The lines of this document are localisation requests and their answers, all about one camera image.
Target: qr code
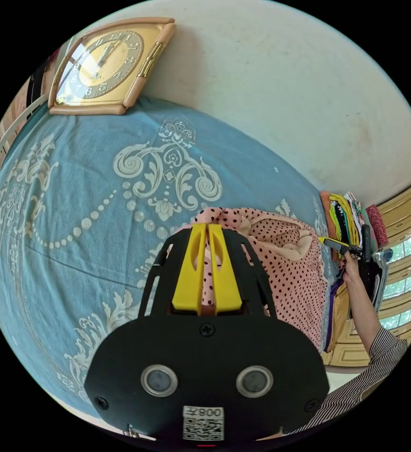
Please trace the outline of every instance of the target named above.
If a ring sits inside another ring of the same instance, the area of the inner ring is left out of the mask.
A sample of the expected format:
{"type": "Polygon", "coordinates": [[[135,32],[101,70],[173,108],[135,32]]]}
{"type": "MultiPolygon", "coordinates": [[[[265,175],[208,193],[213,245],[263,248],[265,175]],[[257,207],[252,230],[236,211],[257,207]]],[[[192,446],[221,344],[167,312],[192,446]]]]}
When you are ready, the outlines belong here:
{"type": "Polygon", "coordinates": [[[222,441],[224,439],[224,419],[184,418],[183,439],[222,441]]]}

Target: striped shirt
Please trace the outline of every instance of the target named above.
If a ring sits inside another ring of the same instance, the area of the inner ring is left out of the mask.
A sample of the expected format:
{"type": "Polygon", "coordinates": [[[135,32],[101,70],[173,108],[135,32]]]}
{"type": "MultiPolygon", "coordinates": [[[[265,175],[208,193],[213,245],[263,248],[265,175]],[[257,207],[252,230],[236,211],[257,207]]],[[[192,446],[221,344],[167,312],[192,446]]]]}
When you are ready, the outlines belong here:
{"type": "Polygon", "coordinates": [[[353,380],[328,394],[311,421],[288,433],[301,432],[354,408],[371,387],[386,378],[407,351],[406,339],[399,339],[385,328],[380,328],[370,347],[367,369],[353,380]]]}

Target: wall clock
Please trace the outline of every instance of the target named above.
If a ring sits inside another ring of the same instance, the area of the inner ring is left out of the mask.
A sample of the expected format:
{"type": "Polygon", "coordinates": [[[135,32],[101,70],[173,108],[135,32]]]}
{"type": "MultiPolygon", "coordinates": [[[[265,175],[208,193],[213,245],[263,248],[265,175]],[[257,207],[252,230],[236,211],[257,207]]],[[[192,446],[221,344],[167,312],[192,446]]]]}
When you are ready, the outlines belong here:
{"type": "Polygon", "coordinates": [[[51,114],[124,114],[174,33],[174,19],[139,17],[96,28],[69,49],[53,80],[51,114]]]}

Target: blue bedsheet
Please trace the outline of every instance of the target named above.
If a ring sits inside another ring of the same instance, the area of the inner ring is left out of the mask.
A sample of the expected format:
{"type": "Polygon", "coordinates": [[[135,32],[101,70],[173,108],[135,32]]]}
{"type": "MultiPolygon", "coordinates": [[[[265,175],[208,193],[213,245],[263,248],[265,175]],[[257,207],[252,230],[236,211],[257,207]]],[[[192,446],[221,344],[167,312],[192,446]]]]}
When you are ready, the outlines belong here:
{"type": "Polygon", "coordinates": [[[0,171],[0,328],[45,390],[98,417],[83,390],[94,351],[136,317],[167,236],[207,206],[279,212],[327,235],[314,186],[202,113],[143,98],[124,116],[43,105],[30,118],[0,171]]]}

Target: polka dot blanket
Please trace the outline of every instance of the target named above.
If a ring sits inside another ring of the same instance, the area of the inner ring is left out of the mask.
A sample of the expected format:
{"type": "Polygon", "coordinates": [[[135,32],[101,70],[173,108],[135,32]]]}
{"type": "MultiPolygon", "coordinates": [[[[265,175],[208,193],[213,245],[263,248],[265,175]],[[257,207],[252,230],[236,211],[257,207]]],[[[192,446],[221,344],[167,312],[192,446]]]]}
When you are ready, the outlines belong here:
{"type": "MultiPolygon", "coordinates": [[[[284,215],[250,208],[208,208],[195,217],[194,223],[219,224],[247,237],[269,276],[278,318],[298,328],[320,350],[328,281],[323,275],[321,243],[314,229],[284,215]]],[[[204,260],[202,304],[213,306],[208,240],[204,260]]]]}

